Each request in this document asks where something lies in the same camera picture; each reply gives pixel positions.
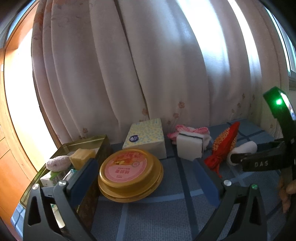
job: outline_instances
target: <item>wooden wall panel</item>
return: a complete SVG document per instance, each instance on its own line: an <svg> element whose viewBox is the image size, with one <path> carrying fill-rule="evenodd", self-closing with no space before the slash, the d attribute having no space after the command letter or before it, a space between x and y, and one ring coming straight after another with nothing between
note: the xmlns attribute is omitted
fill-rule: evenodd
<svg viewBox="0 0 296 241"><path fill-rule="evenodd" d="M4 60L1 61L4 53L5 50L0 49L0 64L4 63ZM15 132L15 128L13 126L6 101L3 72L1 72L0 74L0 110L0 123L8 146L12 151L14 157L16 158L17 162L19 163L20 167L22 168L23 172L30 180L32 180L35 177L37 171L30 162Z"/></svg>
<svg viewBox="0 0 296 241"><path fill-rule="evenodd" d="M3 222L7 225L12 227L11 224L11 217L4 211L4 209L2 207L0 207L0 217L2 218Z"/></svg>
<svg viewBox="0 0 296 241"><path fill-rule="evenodd" d="M6 142L6 139L3 138L1 141L0 141L0 158L2 158L6 152L9 151L9 146Z"/></svg>
<svg viewBox="0 0 296 241"><path fill-rule="evenodd" d="M0 183L0 207L11 217L30 184L11 151L0 159Z"/></svg>
<svg viewBox="0 0 296 241"><path fill-rule="evenodd" d="M4 138L3 130L0 125L0 141Z"/></svg>

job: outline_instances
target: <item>yellow sponge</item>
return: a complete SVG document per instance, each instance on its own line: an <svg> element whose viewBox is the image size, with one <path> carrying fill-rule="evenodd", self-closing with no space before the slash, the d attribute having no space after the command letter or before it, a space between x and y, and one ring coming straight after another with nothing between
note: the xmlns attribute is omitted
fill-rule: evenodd
<svg viewBox="0 0 296 241"><path fill-rule="evenodd" d="M80 170L90 158L95 158L95 156L95 150L78 149L70 156L70 161L76 170Z"/></svg>

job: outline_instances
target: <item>human hand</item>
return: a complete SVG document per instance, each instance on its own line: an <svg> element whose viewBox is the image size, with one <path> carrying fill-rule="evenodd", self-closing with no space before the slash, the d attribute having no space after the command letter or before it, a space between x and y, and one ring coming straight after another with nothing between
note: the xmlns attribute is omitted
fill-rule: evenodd
<svg viewBox="0 0 296 241"><path fill-rule="evenodd" d="M284 188L284 180L283 177L280 177L279 184L279 197L282 201L283 205L283 212L286 213L289 211L289 208L291 206L291 195L296 194L296 180L292 181L287 188Z"/></svg>

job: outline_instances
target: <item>sunlight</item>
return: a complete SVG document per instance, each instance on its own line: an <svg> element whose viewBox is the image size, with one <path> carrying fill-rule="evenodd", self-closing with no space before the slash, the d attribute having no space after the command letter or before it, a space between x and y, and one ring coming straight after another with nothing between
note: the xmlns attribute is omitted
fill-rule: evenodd
<svg viewBox="0 0 296 241"><path fill-rule="evenodd" d="M235 16L239 22L239 25L242 30L242 34L244 37L244 42L247 49L249 65L250 65L250 73L251 73L251 80L256 79L257 76L261 76L261 68L260 68L260 61L258 56L257 47L255 44L254 37L252 35L251 29L248 25L248 22L242 13L241 9L237 5L235 0L228 0L230 6L232 7Z"/></svg>
<svg viewBox="0 0 296 241"><path fill-rule="evenodd" d="M12 52L4 66L5 91L13 125L19 140L37 171L57 150L35 92L31 60L32 29Z"/></svg>
<svg viewBox="0 0 296 241"><path fill-rule="evenodd" d="M229 67L223 31L209 0L177 0L177 2L195 34L206 67L217 69L217 62L223 62Z"/></svg>

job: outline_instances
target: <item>white curtain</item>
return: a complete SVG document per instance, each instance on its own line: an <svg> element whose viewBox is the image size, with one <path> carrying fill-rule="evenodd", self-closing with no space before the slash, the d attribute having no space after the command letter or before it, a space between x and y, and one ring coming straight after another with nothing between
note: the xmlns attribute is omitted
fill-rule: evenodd
<svg viewBox="0 0 296 241"><path fill-rule="evenodd" d="M42 0L35 81L62 143L125 139L161 118L202 127L250 118L280 129L262 93L288 88L283 47L256 0Z"/></svg>

